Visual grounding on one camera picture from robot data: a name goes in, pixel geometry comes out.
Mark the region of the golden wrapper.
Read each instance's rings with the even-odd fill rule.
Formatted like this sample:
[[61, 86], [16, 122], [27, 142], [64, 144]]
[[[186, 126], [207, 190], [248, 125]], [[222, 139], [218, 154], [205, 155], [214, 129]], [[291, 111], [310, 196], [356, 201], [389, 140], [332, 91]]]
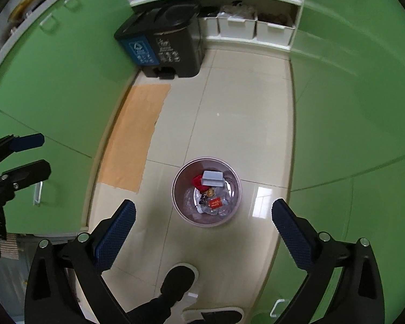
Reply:
[[202, 194], [202, 196], [205, 197], [205, 198], [213, 198], [213, 197], [216, 196], [216, 192], [215, 192], [214, 189], [209, 189], [209, 190], [205, 191], [205, 192]]

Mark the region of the red wrapper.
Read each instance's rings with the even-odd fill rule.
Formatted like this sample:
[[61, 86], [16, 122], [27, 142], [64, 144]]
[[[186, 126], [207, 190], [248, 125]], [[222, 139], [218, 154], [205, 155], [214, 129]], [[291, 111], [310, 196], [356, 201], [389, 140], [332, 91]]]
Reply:
[[204, 185], [202, 182], [203, 182], [203, 175], [202, 174], [195, 176], [191, 181], [192, 186], [195, 189], [197, 189], [200, 193], [204, 193], [204, 192], [206, 192], [207, 190], [210, 189], [209, 186]]

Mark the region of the clear plastic bottle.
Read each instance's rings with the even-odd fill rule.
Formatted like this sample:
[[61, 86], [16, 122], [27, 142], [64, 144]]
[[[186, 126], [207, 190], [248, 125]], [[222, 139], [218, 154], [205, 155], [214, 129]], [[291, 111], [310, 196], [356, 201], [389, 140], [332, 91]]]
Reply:
[[198, 217], [202, 215], [209, 216], [226, 216], [232, 210], [234, 193], [227, 188], [210, 188], [214, 189], [216, 196], [213, 198], [203, 197], [197, 189], [189, 190], [184, 196], [184, 206]]

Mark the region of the white plastic box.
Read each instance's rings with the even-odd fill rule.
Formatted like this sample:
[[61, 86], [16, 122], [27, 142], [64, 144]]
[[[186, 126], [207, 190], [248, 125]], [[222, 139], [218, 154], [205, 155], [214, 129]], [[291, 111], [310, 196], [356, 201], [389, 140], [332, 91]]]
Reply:
[[224, 175], [221, 171], [205, 170], [202, 174], [201, 184], [207, 187], [223, 187]]

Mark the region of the black dual pedal trash bin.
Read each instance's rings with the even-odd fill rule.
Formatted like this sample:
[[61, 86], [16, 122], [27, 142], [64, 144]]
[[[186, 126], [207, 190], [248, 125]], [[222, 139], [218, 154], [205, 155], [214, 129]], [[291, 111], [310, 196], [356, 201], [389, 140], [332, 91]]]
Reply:
[[196, 3], [165, 4], [134, 14], [114, 37], [146, 77], [194, 77], [205, 56], [198, 12]]

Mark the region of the orange floor mat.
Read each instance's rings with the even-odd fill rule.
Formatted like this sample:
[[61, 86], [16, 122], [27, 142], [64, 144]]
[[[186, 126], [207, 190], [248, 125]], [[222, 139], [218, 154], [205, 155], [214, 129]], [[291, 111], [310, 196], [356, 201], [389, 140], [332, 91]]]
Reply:
[[169, 84], [134, 85], [119, 111], [102, 157], [98, 182], [137, 193]]

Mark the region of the left black shoe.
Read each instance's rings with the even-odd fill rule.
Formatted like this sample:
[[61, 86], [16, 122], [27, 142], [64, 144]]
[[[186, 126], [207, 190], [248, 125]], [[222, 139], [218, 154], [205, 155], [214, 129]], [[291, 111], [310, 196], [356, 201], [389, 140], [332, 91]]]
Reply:
[[160, 299], [169, 307], [181, 301], [184, 295], [194, 286], [199, 278], [197, 268], [189, 263], [174, 265], [164, 278], [160, 288]]

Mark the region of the pink round waste basket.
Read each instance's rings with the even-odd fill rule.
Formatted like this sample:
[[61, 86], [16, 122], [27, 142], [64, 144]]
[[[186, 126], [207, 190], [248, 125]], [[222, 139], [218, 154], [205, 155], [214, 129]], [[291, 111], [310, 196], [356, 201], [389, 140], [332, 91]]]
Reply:
[[171, 195], [175, 210], [186, 222], [197, 227], [217, 227], [237, 212], [242, 185], [227, 162], [199, 157], [178, 171]]

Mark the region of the white storage bin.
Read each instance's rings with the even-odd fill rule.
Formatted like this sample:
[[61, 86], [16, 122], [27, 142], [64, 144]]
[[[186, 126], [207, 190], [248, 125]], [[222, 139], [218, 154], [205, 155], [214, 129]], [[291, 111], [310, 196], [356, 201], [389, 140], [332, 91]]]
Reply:
[[257, 16], [256, 38], [260, 42], [288, 46], [295, 30], [295, 24], [288, 14], [260, 13]]
[[217, 15], [219, 32], [224, 38], [253, 39], [257, 22], [254, 7], [245, 4], [223, 5]]

